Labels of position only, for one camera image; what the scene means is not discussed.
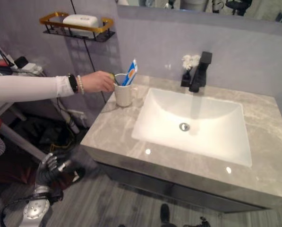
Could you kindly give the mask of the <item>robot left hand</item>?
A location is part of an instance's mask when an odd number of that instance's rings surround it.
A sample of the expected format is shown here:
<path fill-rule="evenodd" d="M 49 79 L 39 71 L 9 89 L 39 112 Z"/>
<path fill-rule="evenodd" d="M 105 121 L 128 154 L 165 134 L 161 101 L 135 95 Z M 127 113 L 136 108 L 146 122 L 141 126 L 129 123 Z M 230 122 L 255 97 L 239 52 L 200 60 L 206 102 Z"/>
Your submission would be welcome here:
<path fill-rule="evenodd" d="M 36 186 L 49 187 L 71 165 L 71 160 L 64 154 L 49 153 L 39 164 L 36 177 Z"/>

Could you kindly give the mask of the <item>person's hand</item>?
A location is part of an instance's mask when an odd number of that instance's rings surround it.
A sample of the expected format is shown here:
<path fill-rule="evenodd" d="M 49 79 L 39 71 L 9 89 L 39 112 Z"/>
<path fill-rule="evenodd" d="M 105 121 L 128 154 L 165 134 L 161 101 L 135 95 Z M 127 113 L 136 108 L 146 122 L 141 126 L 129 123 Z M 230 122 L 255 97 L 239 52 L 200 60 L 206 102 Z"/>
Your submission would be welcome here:
<path fill-rule="evenodd" d="M 114 80 L 111 74 L 105 71 L 96 71 L 81 77 L 85 92 L 112 92 L 114 91 Z"/>

